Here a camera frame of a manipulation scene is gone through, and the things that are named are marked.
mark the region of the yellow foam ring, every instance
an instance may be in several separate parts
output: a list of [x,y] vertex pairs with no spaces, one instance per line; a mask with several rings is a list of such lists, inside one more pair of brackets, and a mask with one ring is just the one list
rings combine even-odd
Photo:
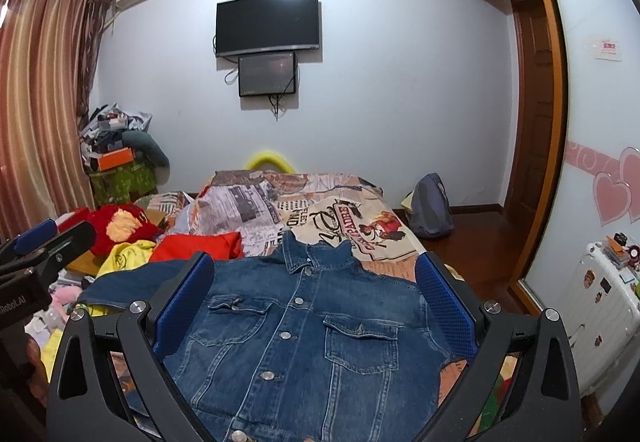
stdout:
[[260,151],[257,155],[254,155],[251,160],[249,160],[245,169],[251,171],[253,169],[257,169],[262,164],[267,163],[275,165],[280,171],[287,173],[288,175],[292,175],[296,172],[289,162],[272,151]]

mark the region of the curtain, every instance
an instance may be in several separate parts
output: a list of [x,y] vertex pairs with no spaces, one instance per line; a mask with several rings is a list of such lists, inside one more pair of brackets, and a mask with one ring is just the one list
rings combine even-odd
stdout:
[[78,102],[76,104],[78,131],[82,131],[89,124],[89,94],[94,85],[104,22],[112,3],[113,0],[87,0],[84,10],[78,71]]
[[0,235],[93,207],[78,140],[88,0],[0,0]]

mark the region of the jacket collar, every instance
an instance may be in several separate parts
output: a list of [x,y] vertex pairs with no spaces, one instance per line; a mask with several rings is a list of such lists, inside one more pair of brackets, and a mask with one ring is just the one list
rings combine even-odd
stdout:
[[307,245],[296,240],[291,231],[285,231],[278,250],[284,256],[287,270],[290,274],[299,271],[304,266],[314,266],[321,269],[341,269],[352,265],[356,259],[351,253],[351,241],[345,240],[337,247],[332,247],[325,241]]

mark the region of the blue textured pad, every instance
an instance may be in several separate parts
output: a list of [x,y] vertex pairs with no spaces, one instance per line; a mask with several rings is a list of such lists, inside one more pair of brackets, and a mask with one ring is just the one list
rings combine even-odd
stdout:
[[415,262],[415,281],[453,353],[471,361],[478,351],[473,319],[426,254]]
[[57,233],[58,226],[56,222],[52,219],[46,219],[15,239],[15,255],[20,257],[26,256],[28,253],[44,245],[50,239],[56,237]]
[[209,254],[204,254],[156,321],[154,353],[159,361],[178,350],[211,283],[213,260]]

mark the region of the wooden floor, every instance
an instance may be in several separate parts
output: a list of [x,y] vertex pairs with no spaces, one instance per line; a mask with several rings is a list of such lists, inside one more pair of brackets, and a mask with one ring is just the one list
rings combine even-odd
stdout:
[[449,237],[424,239],[424,247],[454,267],[481,300],[495,299],[507,311],[525,313],[508,281],[526,238],[500,213],[453,215],[453,222]]

